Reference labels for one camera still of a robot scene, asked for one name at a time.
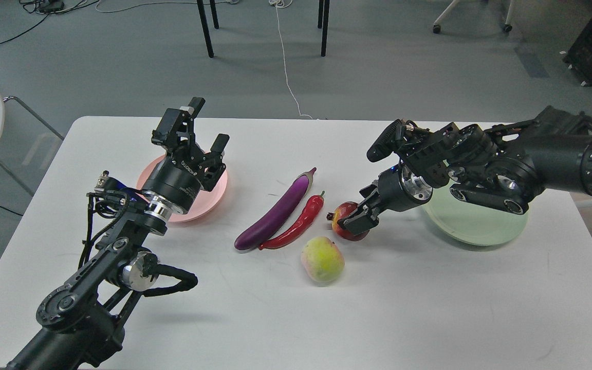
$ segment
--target eggplant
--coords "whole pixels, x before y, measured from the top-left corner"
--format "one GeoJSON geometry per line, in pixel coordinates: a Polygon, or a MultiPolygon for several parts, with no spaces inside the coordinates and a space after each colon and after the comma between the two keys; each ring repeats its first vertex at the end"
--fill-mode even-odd
{"type": "Polygon", "coordinates": [[[310,190],[312,176],[316,170],[317,167],[299,175],[277,203],[262,218],[237,237],[237,240],[234,241],[234,247],[240,251],[251,250],[275,234],[310,190]]]}

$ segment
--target pink plate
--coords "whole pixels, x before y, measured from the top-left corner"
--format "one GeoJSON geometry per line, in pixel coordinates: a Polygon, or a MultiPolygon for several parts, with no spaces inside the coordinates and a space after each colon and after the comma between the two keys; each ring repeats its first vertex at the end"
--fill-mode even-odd
{"type": "MultiPolygon", "coordinates": [[[[164,159],[164,155],[150,162],[150,164],[145,167],[141,173],[141,176],[138,178],[138,182],[136,182],[137,189],[140,189],[143,186],[147,178],[150,176],[150,173],[152,173],[152,170],[155,169],[155,166],[161,162],[162,159],[164,159]]],[[[169,221],[172,223],[185,223],[187,221],[195,220],[196,218],[204,216],[207,212],[211,211],[221,200],[227,185],[228,171],[226,170],[218,179],[218,183],[216,183],[216,186],[211,192],[205,192],[202,190],[198,193],[198,196],[195,197],[195,201],[193,201],[193,205],[187,214],[178,215],[174,213],[169,221]]]]}

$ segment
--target white table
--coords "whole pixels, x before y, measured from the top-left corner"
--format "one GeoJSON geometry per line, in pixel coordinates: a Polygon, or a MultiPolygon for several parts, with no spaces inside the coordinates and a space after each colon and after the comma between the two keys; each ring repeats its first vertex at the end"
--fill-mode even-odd
{"type": "MultiPolygon", "coordinates": [[[[76,269],[85,193],[105,169],[135,185],[162,154],[150,144],[157,123],[73,124],[0,262],[0,367],[40,330],[40,300],[76,269]]],[[[459,248],[418,209],[385,212],[364,240],[335,239],[346,258],[338,281],[319,287],[308,279],[302,246],[335,237],[325,212],[359,201],[358,190],[396,162],[365,157],[387,124],[197,119],[203,148],[230,134],[228,191],[205,218],[145,246],[200,284],[141,299],[122,352],[100,368],[592,369],[592,240],[564,192],[537,197],[521,236],[493,251],[459,248]],[[313,166],[310,193],[326,190],[315,225],[280,250],[237,253],[237,235],[313,166]]]]}

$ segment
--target green plate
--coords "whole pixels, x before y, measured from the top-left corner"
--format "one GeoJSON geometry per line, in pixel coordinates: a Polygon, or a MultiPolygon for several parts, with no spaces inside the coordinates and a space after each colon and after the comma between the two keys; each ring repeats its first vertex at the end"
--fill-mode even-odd
{"type": "Polygon", "coordinates": [[[514,215],[459,201],[449,193],[449,185],[433,191],[422,206],[430,219],[446,234],[474,246],[496,246],[517,237],[527,225],[528,215],[514,215]]]}

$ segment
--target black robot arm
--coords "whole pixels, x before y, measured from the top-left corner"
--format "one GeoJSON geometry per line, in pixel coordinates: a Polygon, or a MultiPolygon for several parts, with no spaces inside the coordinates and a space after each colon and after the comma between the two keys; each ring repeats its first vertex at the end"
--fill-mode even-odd
{"type": "Polygon", "coordinates": [[[449,179],[456,199],[516,214],[526,213],[545,188],[592,196],[592,117],[583,113],[547,107],[535,119],[485,131],[452,122],[434,133],[395,120],[367,158],[376,162],[392,153],[399,162],[360,190],[364,199],[338,220],[342,228],[367,231],[383,211],[421,206],[449,179]]]}
{"type": "Polygon", "coordinates": [[[164,235],[172,213],[188,212],[200,188],[211,190],[225,169],[227,135],[219,134],[208,154],[195,142],[193,119],[204,102],[193,98],[190,107],[166,110],[152,143],[166,149],[167,160],[157,164],[141,190],[125,187],[108,171],[97,180],[88,194],[89,231],[79,269],[40,303],[36,320],[42,329],[7,369],[72,370],[82,363],[97,367],[122,350],[124,324],[141,297],[190,290],[198,283],[194,274],[160,264],[143,242],[148,234],[164,235]],[[112,220],[91,237],[94,213],[112,220]],[[92,247],[97,250],[93,257],[92,247]],[[179,283],[151,288],[160,275],[179,283]],[[103,281],[118,290],[100,303],[97,289],[103,281]],[[120,311],[113,313],[125,298],[120,311]]]}

